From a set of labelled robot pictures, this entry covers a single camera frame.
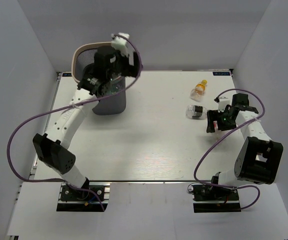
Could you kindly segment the clear bottle black label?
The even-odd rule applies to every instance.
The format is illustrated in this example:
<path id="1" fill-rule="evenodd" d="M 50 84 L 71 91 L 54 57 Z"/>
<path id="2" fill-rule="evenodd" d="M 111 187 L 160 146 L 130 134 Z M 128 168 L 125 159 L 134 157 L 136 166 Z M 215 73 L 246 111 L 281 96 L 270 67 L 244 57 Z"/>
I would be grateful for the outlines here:
<path id="1" fill-rule="evenodd" d="M 202 120 L 207 118 L 207 109 L 200 105 L 189 105 L 185 114 L 189 119 Z"/>

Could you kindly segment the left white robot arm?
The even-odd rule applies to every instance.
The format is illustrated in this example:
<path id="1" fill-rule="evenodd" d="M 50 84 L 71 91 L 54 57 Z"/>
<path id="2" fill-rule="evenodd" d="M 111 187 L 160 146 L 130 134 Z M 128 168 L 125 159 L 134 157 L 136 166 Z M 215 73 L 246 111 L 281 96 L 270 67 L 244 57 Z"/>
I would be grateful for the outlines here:
<path id="1" fill-rule="evenodd" d="M 60 175 L 59 181 L 72 186 L 80 200 L 89 196 L 89 179 L 76 166 L 71 141 L 90 112 L 106 116 L 125 110 L 126 78 L 138 77 L 141 67 L 139 53 L 129 54 L 125 47 L 80 47 L 71 63 L 77 89 L 69 105 L 44 134 L 32 139 L 38 159 Z"/>

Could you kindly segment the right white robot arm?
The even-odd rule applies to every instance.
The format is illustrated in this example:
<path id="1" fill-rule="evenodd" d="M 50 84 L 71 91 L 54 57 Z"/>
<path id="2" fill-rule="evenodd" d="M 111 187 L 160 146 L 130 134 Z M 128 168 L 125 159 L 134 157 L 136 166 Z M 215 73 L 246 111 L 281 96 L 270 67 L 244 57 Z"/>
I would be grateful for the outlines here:
<path id="1" fill-rule="evenodd" d="M 212 177 L 210 195 L 220 200 L 227 195 L 229 186 L 272 184 L 282 158 L 283 145 L 266 134 L 259 121 L 259 111 L 250 106 L 247 94 L 234 94 L 231 100 L 217 97 L 215 102 L 218 108 L 207 111 L 207 133 L 240 129 L 244 143 L 233 169 L 218 172 Z"/>

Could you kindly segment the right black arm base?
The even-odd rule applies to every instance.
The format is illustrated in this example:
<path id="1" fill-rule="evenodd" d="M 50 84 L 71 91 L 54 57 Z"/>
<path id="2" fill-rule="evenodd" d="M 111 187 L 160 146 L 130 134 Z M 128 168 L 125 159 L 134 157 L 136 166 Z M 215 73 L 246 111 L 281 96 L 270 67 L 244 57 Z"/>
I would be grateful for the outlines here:
<path id="1" fill-rule="evenodd" d="M 194 213 L 237 213 L 241 212 L 237 190 L 191 183 L 187 192 L 192 195 Z"/>

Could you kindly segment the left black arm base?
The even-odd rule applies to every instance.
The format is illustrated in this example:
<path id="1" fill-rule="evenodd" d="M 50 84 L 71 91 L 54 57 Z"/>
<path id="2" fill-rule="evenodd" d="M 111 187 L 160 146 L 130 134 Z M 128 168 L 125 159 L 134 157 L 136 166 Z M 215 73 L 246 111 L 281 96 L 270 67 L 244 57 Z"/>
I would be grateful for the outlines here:
<path id="1" fill-rule="evenodd" d="M 66 184 L 62 184 L 58 201 L 57 212 L 103 212 L 109 203 L 110 183 L 109 182 L 91 182 L 89 189 L 99 197 L 90 192 L 76 191 Z"/>

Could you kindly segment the grey mesh waste bin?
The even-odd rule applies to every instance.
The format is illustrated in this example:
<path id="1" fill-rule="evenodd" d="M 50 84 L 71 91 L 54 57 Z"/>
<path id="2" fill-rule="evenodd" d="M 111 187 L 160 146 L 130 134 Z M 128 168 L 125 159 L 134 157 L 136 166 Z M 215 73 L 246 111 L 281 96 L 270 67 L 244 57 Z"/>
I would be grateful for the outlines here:
<path id="1" fill-rule="evenodd" d="M 92 109 L 96 115 L 116 115 L 126 108 L 126 77 L 129 60 L 118 46 L 110 42 L 89 43 L 73 54 L 71 74 L 77 87 L 99 100 Z"/>

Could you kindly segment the small bottle yellow cap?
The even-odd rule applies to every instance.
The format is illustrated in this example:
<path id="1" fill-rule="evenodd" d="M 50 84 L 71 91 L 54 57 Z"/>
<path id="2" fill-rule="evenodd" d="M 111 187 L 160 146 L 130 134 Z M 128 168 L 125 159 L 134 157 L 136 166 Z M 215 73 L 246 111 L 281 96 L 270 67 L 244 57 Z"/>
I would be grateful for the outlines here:
<path id="1" fill-rule="evenodd" d="M 203 79 L 200 81 L 194 89 L 191 90 L 190 92 L 190 98 L 194 101 L 200 101 L 203 98 L 206 86 L 207 86 L 207 80 Z"/>

